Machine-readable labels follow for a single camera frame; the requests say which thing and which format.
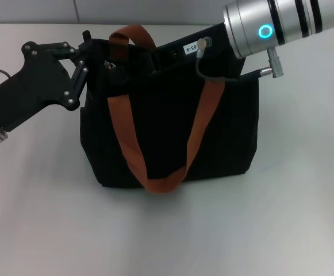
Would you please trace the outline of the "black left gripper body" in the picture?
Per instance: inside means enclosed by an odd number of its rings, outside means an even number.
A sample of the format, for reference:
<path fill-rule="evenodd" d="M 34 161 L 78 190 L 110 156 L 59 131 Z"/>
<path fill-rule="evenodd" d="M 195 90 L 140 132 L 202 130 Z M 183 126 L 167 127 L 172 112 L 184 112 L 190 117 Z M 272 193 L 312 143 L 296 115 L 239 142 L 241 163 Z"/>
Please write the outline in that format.
<path fill-rule="evenodd" d="M 69 99 L 69 82 L 78 62 L 38 62 L 38 45 L 32 41 L 22 48 L 22 69 L 0 84 L 0 128 L 10 132 L 49 105 L 69 111 L 80 106 Z"/>

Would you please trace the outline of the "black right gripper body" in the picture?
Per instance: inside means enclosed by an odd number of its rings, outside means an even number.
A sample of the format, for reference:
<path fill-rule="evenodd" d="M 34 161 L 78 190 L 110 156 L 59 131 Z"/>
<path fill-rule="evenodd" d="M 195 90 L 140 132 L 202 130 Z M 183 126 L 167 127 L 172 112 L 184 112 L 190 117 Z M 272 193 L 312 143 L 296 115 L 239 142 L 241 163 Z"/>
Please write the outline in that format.
<path fill-rule="evenodd" d="M 236 58 L 223 24 L 217 24 L 157 47 L 153 51 L 153 58 L 156 60 L 158 69 L 166 70 L 185 65 L 194 68 L 199 52 L 199 39 L 208 41 L 199 63 L 199 70 L 203 74 L 227 78 L 240 76 L 245 60 Z"/>

